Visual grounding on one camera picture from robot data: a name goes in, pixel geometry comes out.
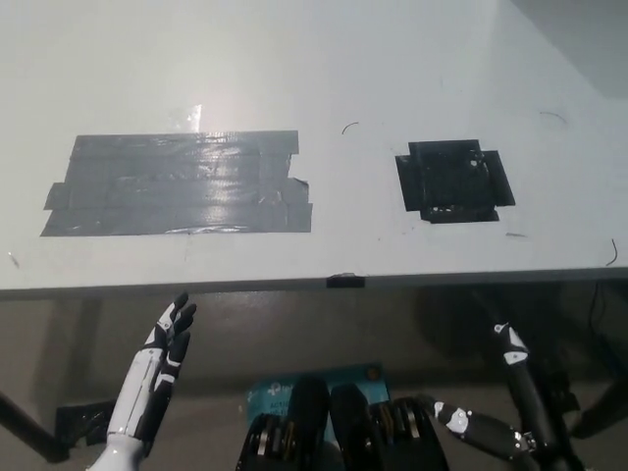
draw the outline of black sticker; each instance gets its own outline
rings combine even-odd
[[[477,140],[410,142],[396,167],[406,211],[433,224],[498,221],[496,206],[514,205],[497,151]]]

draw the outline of table surface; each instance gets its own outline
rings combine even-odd
[[[625,5],[5,1],[0,295],[625,276]],[[310,234],[39,236],[78,134],[172,131],[192,105],[201,131],[298,130]],[[499,151],[516,206],[406,212],[394,156],[466,138]]]

